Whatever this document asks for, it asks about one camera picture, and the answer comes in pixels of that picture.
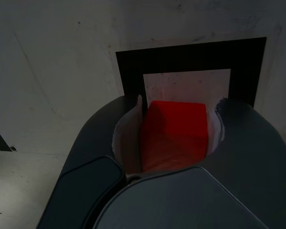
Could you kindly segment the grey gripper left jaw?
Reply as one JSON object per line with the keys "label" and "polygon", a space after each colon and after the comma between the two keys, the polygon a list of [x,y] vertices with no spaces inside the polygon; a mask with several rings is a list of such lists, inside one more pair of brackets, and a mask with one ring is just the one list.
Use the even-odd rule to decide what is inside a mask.
{"label": "grey gripper left jaw", "polygon": [[69,152],[39,229],[91,229],[109,200],[127,184],[112,150],[120,119],[142,97],[120,96],[98,110],[82,127]]}

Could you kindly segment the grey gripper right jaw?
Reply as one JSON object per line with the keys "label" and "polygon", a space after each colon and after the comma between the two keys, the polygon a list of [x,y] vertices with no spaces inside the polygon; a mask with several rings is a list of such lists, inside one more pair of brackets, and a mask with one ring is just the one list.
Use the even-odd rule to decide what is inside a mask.
{"label": "grey gripper right jaw", "polygon": [[141,179],[104,207],[96,229],[286,229],[286,145],[251,106],[215,110],[224,129],[198,164]]}

